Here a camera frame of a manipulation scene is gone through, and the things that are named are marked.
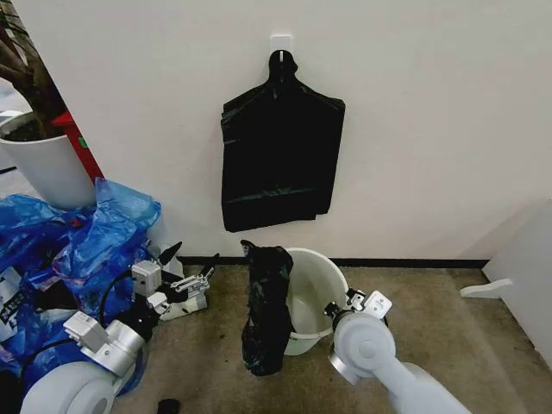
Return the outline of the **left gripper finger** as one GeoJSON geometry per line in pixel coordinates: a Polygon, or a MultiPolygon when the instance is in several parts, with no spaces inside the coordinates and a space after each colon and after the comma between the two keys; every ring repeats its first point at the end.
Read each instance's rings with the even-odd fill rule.
{"type": "Polygon", "coordinates": [[[182,246],[182,242],[179,241],[176,244],[172,245],[171,247],[163,250],[157,257],[157,261],[160,263],[160,265],[162,267],[166,266],[172,260],[172,258],[177,254],[181,246],[182,246]]]}
{"type": "Polygon", "coordinates": [[[216,263],[220,254],[215,254],[205,264],[202,270],[189,277],[166,272],[166,298],[168,303],[183,303],[210,288],[210,279],[215,273],[216,263]]]}

